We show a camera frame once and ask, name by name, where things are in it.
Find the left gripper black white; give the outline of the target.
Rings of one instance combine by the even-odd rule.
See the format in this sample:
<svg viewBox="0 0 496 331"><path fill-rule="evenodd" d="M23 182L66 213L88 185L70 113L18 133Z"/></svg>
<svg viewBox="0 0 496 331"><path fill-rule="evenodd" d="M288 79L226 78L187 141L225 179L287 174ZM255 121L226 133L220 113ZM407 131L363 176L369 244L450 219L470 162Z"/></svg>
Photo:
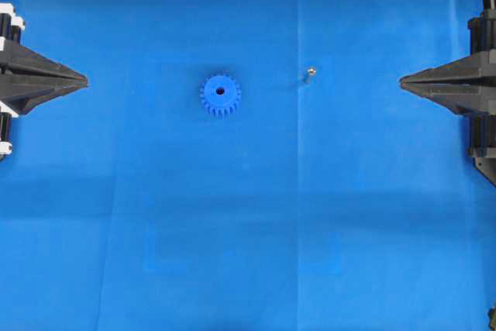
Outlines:
<svg viewBox="0 0 496 331"><path fill-rule="evenodd" d="M17 74L63 78L77 83L1 100L1 160L12 153L9 140L12 119L30 113L35 107L88 86L88 79L69 67L54 62L19 44L25 22L16 15L12 3L1 4L1 67Z"/></svg>

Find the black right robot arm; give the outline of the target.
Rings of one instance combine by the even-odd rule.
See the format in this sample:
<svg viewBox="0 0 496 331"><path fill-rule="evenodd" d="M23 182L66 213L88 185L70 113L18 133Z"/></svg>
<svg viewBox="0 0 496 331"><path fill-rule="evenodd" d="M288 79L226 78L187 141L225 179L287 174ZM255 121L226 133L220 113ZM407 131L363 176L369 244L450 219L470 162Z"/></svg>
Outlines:
<svg viewBox="0 0 496 331"><path fill-rule="evenodd" d="M400 87L441 105L470 124L468 155L495 183L495 0L470 19L470 55L443 66L404 76Z"/></svg>

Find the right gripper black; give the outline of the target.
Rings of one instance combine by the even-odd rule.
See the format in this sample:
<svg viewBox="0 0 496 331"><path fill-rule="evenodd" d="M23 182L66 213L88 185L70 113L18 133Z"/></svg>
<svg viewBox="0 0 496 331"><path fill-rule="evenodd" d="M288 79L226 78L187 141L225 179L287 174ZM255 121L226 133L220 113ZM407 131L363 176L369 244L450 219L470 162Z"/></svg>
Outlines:
<svg viewBox="0 0 496 331"><path fill-rule="evenodd" d="M468 29L470 56L404 76L400 86L456 115L475 116L470 118L468 153L475 168L495 185L495 88L454 84L495 77L495 10L485 9L468 22Z"/></svg>

